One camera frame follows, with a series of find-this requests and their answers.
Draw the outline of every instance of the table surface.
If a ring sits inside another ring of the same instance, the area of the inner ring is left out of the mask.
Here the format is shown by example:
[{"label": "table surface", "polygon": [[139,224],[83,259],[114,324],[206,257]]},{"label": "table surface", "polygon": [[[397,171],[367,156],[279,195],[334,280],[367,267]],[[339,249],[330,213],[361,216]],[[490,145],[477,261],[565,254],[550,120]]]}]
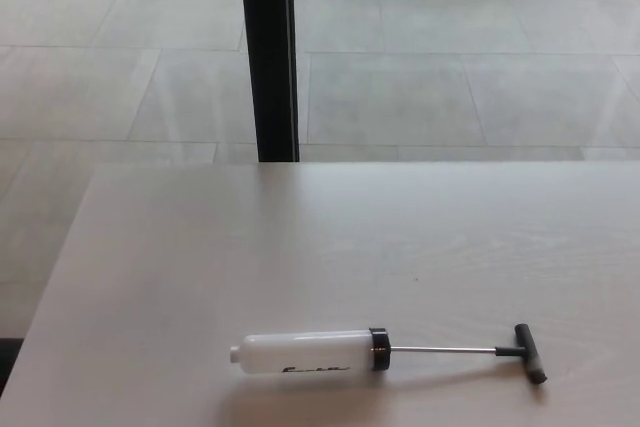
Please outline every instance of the table surface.
[{"label": "table surface", "polygon": [[[637,164],[108,167],[85,196],[0,425],[637,425]],[[246,334],[388,328],[385,374],[246,376]]]}]

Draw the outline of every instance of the black pole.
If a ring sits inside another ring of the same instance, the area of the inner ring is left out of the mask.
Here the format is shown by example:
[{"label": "black pole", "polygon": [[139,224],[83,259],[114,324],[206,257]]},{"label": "black pole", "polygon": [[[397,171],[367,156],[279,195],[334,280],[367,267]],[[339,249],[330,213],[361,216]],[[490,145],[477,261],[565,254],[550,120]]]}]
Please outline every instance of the black pole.
[{"label": "black pole", "polygon": [[22,339],[0,339],[0,397],[16,363]]},{"label": "black pole", "polygon": [[298,162],[293,0],[244,0],[260,162]]}]

